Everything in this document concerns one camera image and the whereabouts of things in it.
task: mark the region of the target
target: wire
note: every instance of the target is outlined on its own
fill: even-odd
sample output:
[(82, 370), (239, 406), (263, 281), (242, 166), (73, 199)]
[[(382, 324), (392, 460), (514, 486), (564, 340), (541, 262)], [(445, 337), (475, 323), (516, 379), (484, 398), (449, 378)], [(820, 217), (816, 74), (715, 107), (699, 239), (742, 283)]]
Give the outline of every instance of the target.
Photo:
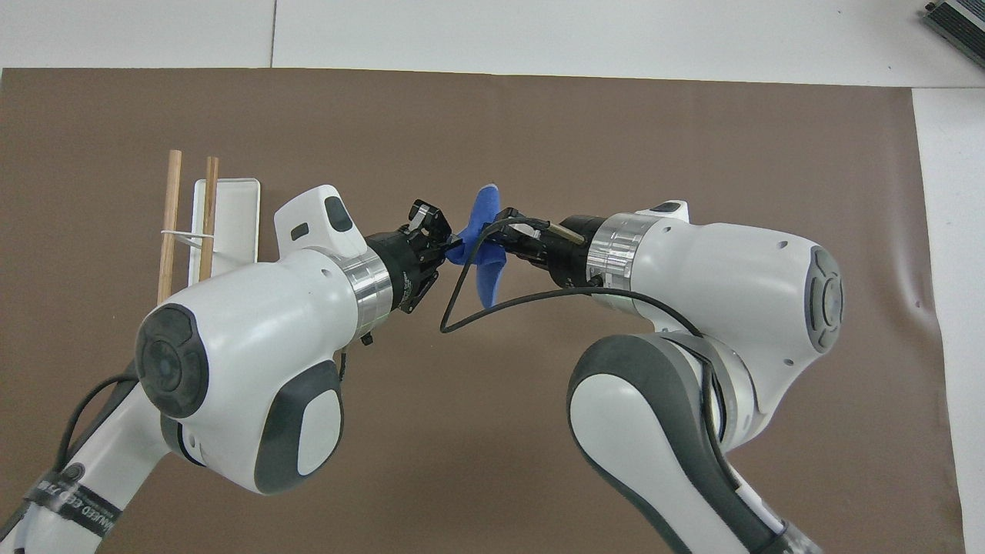
[(79, 417), (82, 416), (82, 412), (86, 409), (86, 406), (96, 398), (96, 395), (102, 392), (102, 390), (111, 384), (118, 382), (128, 382), (137, 381), (137, 376), (132, 374), (120, 374), (113, 376), (109, 379), (100, 381), (96, 386), (86, 394), (86, 397), (79, 402), (79, 405), (75, 407), (75, 411), (72, 412), (72, 417), (68, 420), (68, 425), (65, 427), (65, 432), (62, 434), (61, 443), (58, 445), (58, 454), (55, 457), (55, 464), (52, 466), (52, 471), (61, 471), (65, 469), (65, 465), (68, 464), (68, 448), (69, 444), (72, 442), (72, 435), (75, 434), (75, 426), (79, 423)]
[(339, 354), (339, 382), (346, 377), (346, 364), (349, 362), (348, 346)]
[(31, 503), (24, 513), (24, 517), (21, 519), (21, 525), (17, 527), (17, 532), (14, 534), (14, 554), (27, 554), (28, 536), (31, 533), (31, 525), (34, 523), (34, 518), (37, 516), (37, 510), (37, 504)]
[(499, 231), (503, 227), (509, 225), (521, 224), (521, 223), (526, 223), (526, 224), (534, 223), (542, 227), (546, 227), (550, 224), (550, 222), (547, 222), (545, 220), (522, 217), (522, 218), (502, 219), (496, 222), (492, 222), (488, 226), (486, 226), (486, 228), (479, 234), (479, 238), (476, 241), (476, 244), (472, 247), (472, 251), (469, 252), (469, 257), (466, 259), (465, 265), (462, 266), (462, 271), (458, 275), (458, 281), (455, 283), (455, 290), (451, 293), (451, 298), (448, 299), (448, 306), (445, 308), (444, 315), (441, 318), (441, 324), (438, 328), (442, 333), (450, 333), (452, 331), (456, 331), (464, 327), (465, 325), (468, 325), (469, 323), (476, 321), (477, 319), (482, 319), (487, 315), (491, 315), (493, 313), (499, 312), (501, 310), (506, 310), (507, 308), (512, 308), (514, 306), (519, 306), (521, 304), (527, 304), (528, 302), (536, 302), (548, 298), (557, 298), (557, 297), (573, 296), (573, 295), (611, 295), (611, 296), (630, 298), (633, 300), (639, 300), (643, 303), (649, 304), (650, 306), (653, 306), (654, 308), (662, 312), (665, 312), (667, 315), (673, 318), (674, 321), (676, 321), (684, 329), (686, 329), (690, 334), (698, 337), (703, 336), (701, 334), (701, 331), (698, 330), (697, 327), (694, 326), (694, 324), (691, 323), (686, 317), (681, 315), (679, 312), (677, 312), (670, 306), (660, 302), (659, 300), (656, 300), (652, 297), (648, 297), (640, 293), (635, 293), (633, 291), (624, 291), (623, 289), (613, 289), (608, 287), (572, 287), (572, 288), (560, 289), (556, 291), (535, 293), (532, 295), (527, 295), (512, 300), (508, 300), (506, 302), (497, 304), (495, 306), (491, 306), (489, 308), (486, 308), (485, 310), (475, 312), (472, 315), (469, 315), (468, 317), (465, 317), (464, 319), (449, 325), (448, 319), (451, 318), (451, 312), (452, 310), (454, 310), (455, 304), (458, 302), (458, 296), (462, 292), (462, 286), (465, 284), (465, 278), (469, 274), (469, 268), (472, 267), (472, 265), (476, 261), (476, 256), (479, 254), (479, 247), (483, 245), (483, 242), (485, 242), (486, 239), (489, 238), (489, 236)]
[[(640, 293), (635, 293), (633, 291), (625, 291), (623, 289), (613, 289), (609, 287), (571, 287), (567, 289), (546, 291), (542, 293), (526, 295), (526, 296), (514, 298), (512, 300), (508, 300), (506, 302), (499, 303), (495, 306), (490, 306), (489, 308), (475, 312), (472, 315), (469, 315), (468, 317), (465, 317), (449, 325), (448, 319), (451, 318), (451, 311), (454, 310), (455, 303), (458, 302), (458, 296), (462, 292), (462, 285), (465, 283), (465, 277), (469, 274), (469, 268), (476, 261), (476, 256), (479, 253), (479, 247), (482, 246), (483, 242), (485, 242), (486, 239), (488, 239), (493, 233), (499, 231), (503, 227), (506, 227), (508, 225), (516, 225), (520, 223), (536, 224), (533, 225), (533, 227), (541, 228), (541, 229), (550, 225), (550, 222), (547, 222), (545, 220), (540, 220), (537, 218), (520, 217), (520, 218), (502, 219), (499, 221), (492, 222), (488, 226), (486, 226), (486, 228), (483, 229), (483, 231), (479, 234), (479, 238), (476, 241), (476, 244), (472, 247), (472, 251), (469, 252), (469, 257), (468, 259), (466, 259), (465, 265), (462, 266), (462, 272), (458, 275), (458, 281), (455, 283), (455, 290), (451, 293), (451, 298), (448, 299), (448, 306), (444, 310), (444, 315), (441, 317), (441, 324), (438, 328), (442, 333), (450, 333), (456, 331), (464, 327), (465, 325), (468, 325), (469, 323), (472, 323), (478, 319), (482, 319), (487, 315), (492, 315), (493, 313), (500, 312), (502, 310), (506, 310), (507, 308), (512, 308), (514, 306), (519, 306), (521, 304), (527, 304), (530, 302), (536, 302), (548, 298), (557, 298), (557, 297), (573, 296), (573, 295), (588, 295), (588, 296), (611, 295), (611, 296), (630, 298), (633, 300), (639, 300), (643, 303), (649, 304), (650, 306), (669, 315), (674, 321), (679, 323), (690, 334), (696, 337), (704, 336), (704, 334), (701, 333), (701, 331), (693, 323), (691, 323), (690, 320), (688, 320), (680, 312), (674, 310), (667, 304), (664, 304), (659, 300), (656, 300), (652, 297)], [(738, 490), (741, 485), (739, 483), (739, 480), (736, 478), (735, 473), (732, 471), (731, 464), (729, 464), (728, 460), (725, 458), (725, 454), (722, 453), (722, 449), (719, 445), (719, 437), (718, 434), (715, 432), (715, 422), (714, 422), (714, 415), (712, 414), (711, 411), (711, 404), (713, 401), (712, 394), (716, 388), (716, 383), (718, 381), (718, 378), (715, 376), (714, 367), (711, 361), (708, 360), (705, 356), (701, 355), (700, 353), (694, 352), (693, 350), (685, 347), (684, 345), (679, 344), (679, 346), (688, 350), (688, 352), (690, 352), (693, 356), (695, 356), (698, 359), (698, 361), (701, 362), (701, 419), (704, 420), (704, 431), (708, 437), (708, 442), (711, 444), (711, 450), (715, 456), (715, 460), (718, 462), (718, 465), (721, 467), (722, 472), (725, 475), (725, 478), (729, 481), (729, 484), (733, 487), (734, 490)]]

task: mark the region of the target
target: brown surface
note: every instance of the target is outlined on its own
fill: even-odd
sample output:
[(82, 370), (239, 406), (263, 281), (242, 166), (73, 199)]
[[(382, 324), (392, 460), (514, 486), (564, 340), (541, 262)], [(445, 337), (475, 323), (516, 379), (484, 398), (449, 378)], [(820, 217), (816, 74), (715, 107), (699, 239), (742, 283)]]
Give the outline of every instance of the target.
[[(0, 118), (8, 511), (49, 464), (71, 406), (131, 356), (154, 307), (166, 152), (180, 148), (260, 179), (267, 260), (274, 210), (322, 182), (339, 187), (364, 233), (404, 223), (417, 197), (461, 227), (475, 191), (495, 181), (530, 215), (685, 198), (695, 223), (823, 244), (845, 273), (840, 343), (731, 459), (828, 552), (962, 549), (908, 90), (8, 69)], [(180, 280), (185, 258), (176, 263)], [(566, 299), (441, 336), (454, 273), (352, 351), (345, 435), (306, 486), (263, 498), (170, 455), (103, 551), (665, 551), (582, 460), (564, 414), (584, 349), (646, 325)], [(551, 287), (514, 260), (500, 297)]]

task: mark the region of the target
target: black label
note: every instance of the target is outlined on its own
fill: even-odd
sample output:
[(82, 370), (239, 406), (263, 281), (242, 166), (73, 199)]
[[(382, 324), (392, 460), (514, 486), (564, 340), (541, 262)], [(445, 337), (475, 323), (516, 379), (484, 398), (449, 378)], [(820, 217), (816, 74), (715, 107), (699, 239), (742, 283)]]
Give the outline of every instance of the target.
[(74, 521), (99, 537), (105, 537), (122, 514), (120, 509), (82, 483), (53, 471), (45, 473), (24, 498)]

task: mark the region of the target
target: black plastic part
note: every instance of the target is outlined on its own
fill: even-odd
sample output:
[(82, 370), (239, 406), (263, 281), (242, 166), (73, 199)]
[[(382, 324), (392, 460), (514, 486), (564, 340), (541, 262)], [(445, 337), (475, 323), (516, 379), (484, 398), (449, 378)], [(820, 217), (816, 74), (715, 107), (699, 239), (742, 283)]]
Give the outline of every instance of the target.
[(172, 452), (178, 454), (179, 456), (187, 459), (188, 461), (194, 463), (195, 465), (200, 465), (205, 467), (205, 464), (198, 461), (190, 453), (184, 445), (184, 433), (182, 432), (182, 425), (173, 419), (161, 414), (161, 435), (164, 437), (164, 442), (167, 447), (171, 449)]
[(672, 214), (681, 207), (681, 202), (664, 202), (655, 208), (650, 208), (651, 212), (659, 212), (661, 214)]
[(325, 213), (328, 214), (328, 223), (332, 225), (332, 229), (339, 233), (344, 233), (353, 227), (353, 220), (349, 217), (342, 198), (338, 196), (325, 198)]
[(144, 392), (163, 414), (188, 417), (205, 401), (209, 362), (188, 308), (165, 304), (151, 312), (137, 332), (134, 361)]
[(309, 228), (306, 223), (302, 223), (297, 227), (291, 229), (291, 240), (296, 241), (301, 237), (304, 237), (309, 232)]
[[(775, 534), (736, 494), (715, 457), (703, 428), (700, 386), (681, 352), (657, 335), (610, 336), (589, 347), (568, 384), (568, 428), (573, 437), (571, 398), (578, 385), (594, 375), (618, 377), (640, 392), (653, 409), (691, 485), (746, 548), (759, 552), (774, 540)], [(652, 506), (595, 463), (581, 445), (578, 449), (610, 485), (643, 513), (671, 548), (690, 552)]]
[(421, 286), (418, 256), (407, 241), (407, 235), (399, 231), (377, 233), (365, 240), (366, 245), (383, 260), (383, 265), (390, 274), (390, 286), (393, 288), (393, 305), (390, 309), (396, 310), (410, 301), (415, 288)]
[(595, 233), (605, 223), (606, 218), (595, 216), (571, 216), (560, 222), (585, 238), (585, 243), (575, 244), (551, 233), (541, 233), (547, 259), (547, 269), (555, 284), (563, 289), (588, 287), (585, 265), (588, 262), (588, 248)]
[(811, 265), (804, 286), (804, 318), (815, 350), (827, 352), (841, 332), (844, 287), (838, 262), (820, 246), (811, 248)]
[(985, 5), (982, 0), (957, 0), (969, 19), (951, 3), (928, 4), (923, 22), (978, 65), (985, 67)]
[(441, 210), (418, 199), (411, 207), (409, 219), (416, 222), (392, 233), (377, 233), (365, 238), (366, 244), (383, 260), (393, 288), (391, 310), (410, 313), (437, 280), (437, 268), (444, 263), (445, 252), (461, 244), (451, 232)]
[[(317, 471), (315, 469), (307, 475), (297, 473), (297, 449), (300, 445), (304, 408), (327, 390), (335, 390), (339, 394), (341, 409), (339, 375), (331, 360), (304, 370), (277, 391), (270, 411), (267, 412), (253, 470), (253, 480), (261, 493), (269, 495), (291, 490)], [(340, 440), (344, 422), (343, 417), (339, 429)]]

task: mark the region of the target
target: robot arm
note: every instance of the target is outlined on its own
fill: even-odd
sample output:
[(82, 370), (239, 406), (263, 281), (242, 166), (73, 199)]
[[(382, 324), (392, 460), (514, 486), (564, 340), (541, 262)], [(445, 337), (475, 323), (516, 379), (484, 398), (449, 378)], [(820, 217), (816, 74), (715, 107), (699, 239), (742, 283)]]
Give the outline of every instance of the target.
[(714, 444), (724, 427), (721, 395), (712, 399), (709, 438), (701, 363), (675, 335), (611, 336), (581, 357), (567, 410), (585, 459), (675, 552), (820, 553), (722, 463)]
[(411, 312), (459, 242), (421, 200), (410, 219), (364, 239), (322, 185), (275, 214), (280, 260), (168, 298), (140, 326), (132, 381), (32, 486), (0, 553), (96, 551), (169, 450), (261, 494), (310, 477), (342, 434), (334, 353)]
[[(499, 219), (518, 215), (507, 209)], [(760, 433), (797, 375), (837, 338), (834, 259), (793, 235), (692, 225), (679, 201), (542, 223), (502, 227), (489, 239), (560, 287), (645, 317), (657, 331), (603, 339), (575, 368), (568, 416), (586, 460), (677, 552), (821, 552), (722, 451)]]

